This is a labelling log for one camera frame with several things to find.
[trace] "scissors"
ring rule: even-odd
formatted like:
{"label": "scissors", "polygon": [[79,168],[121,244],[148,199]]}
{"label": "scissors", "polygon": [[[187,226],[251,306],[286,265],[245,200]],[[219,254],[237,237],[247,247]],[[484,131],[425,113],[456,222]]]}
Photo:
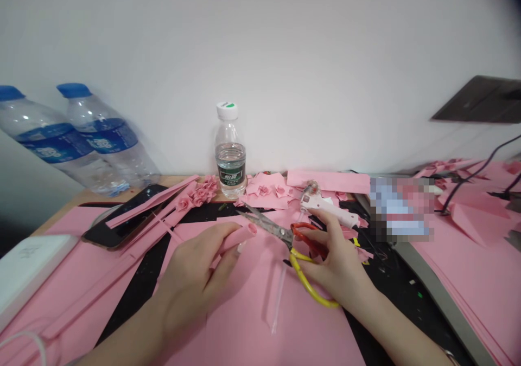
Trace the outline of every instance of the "scissors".
{"label": "scissors", "polygon": [[320,294],[317,293],[317,291],[313,288],[313,286],[309,283],[308,279],[302,272],[300,265],[298,264],[297,259],[299,260],[305,260],[311,263],[316,264],[316,262],[311,259],[308,256],[305,256],[298,252],[293,247],[293,239],[295,235],[297,235],[303,242],[305,242],[308,247],[320,255],[323,259],[325,259],[329,253],[329,250],[322,244],[319,244],[317,242],[313,242],[312,240],[308,239],[306,236],[304,236],[298,229],[299,228],[308,228],[308,229],[318,229],[316,226],[313,226],[311,224],[308,224],[306,222],[297,222],[291,224],[291,229],[285,229],[276,223],[274,223],[272,220],[270,220],[268,217],[266,217],[264,214],[262,214],[259,210],[249,206],[247,203],[244,204],[246,208],[250,212],[256,215],[256,217],[247,214],[242,213],[241,211],[237,211],[241,216],[247,218],[251,222],[253,222],[255,225],[261,227],[262,229],[266,230],[267,232],[271,233],[278,239],[282,240],[284,244],[286,244],[286,247],[289,249],[289,261],[291,262],[291,265],[295,269],[298,278],[300,279],[300,282],[304,285],[304,288],[306,291],[311,294],[311,296],[321,305],[329,308],[338,307],[339,304],[332,299],[326,299],[322,297]]}

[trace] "black cutting mat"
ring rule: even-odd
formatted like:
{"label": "black cutting mat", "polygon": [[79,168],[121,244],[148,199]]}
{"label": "black cutting mat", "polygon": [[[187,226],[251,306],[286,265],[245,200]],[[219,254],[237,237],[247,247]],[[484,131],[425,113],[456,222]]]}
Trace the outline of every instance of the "black cutting mat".
{"label": "black cutting mat", "polygon": [[[341,206],[368,219],[357,202],[341,202]],[[226,205],[221,203],[205,204],[200,208],[191,209],[181,220],[181,223],[215,221],[217,217],[236,215],[237,209],[247,211],[244,208],[236,208],[231,203]],[[365,236],[360,235],[358,238],[360,245],[371,253],[374,253],[373,247],[375,247],[382,258],[380,260],[375,256],[374,259],[370,260],[369,265],[364,265],[376,288],[386,295],[404,315],[432,340],[451,351],[461,366],[474,365],[467,351],[414,272],[387,243],[376,243],[370,232],[364,230],[362,232]],[[170,235],[165,235],[147,252],[96,345],[118,329],[152,296],[169,242]],[[344,313],[365,363],[369,366],[393,365],[382,346],[371,334],[348,312],[344,311]]]}

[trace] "hand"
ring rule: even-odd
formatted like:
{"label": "hand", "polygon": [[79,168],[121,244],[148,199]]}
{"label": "hand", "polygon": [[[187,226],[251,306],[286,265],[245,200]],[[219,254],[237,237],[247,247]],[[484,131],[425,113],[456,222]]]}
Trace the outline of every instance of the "hand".
{"label": "hand", "polygon": [[299,261],[304,274],[325,288],[347,311],[374,296],[376,288],[367,276],[353,243],[344,238],[338,219],[323,210],[310,209],[326,224],[327,232],[301,229],[301,232],[329,249],[326,260],[318,265]]}
{"label": "hand", "polygon": [[244,243],[228,250],[215,270],[210,265],[224,238],[239,228],[235,222],[214,225],[175,249],[154,295],[156,306],[163,315],[167,339],[175,337],[212,307],[235,267]]}

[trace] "blue bottle cap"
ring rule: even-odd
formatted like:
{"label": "blue bottle cap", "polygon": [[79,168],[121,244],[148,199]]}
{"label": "blue bottle cap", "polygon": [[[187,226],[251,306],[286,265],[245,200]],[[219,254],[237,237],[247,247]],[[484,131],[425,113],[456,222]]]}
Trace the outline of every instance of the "blue bottle cap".
{"label": "blue bottle cap", "polygon": [[56,86],[64,98],[86,98],[92,95],[85,84],[81,83],[65,83]]}
{"label": "blue bottle cap", "polygon": [[0,101],[23,99],[26,96],[13,86],[0,86]]}

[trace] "green label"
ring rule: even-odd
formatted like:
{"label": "green label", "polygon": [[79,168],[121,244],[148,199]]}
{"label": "green label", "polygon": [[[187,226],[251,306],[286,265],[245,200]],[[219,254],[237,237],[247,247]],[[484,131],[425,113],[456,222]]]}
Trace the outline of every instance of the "green label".
{"label": "green label", "polygon": [[246,164],[239,168],[234,169],[225,169],[217,166],[219,169],[219,179],[222,184],[228,186],[235,186],[241,184],[244,181],[244,169],[246,168]]}

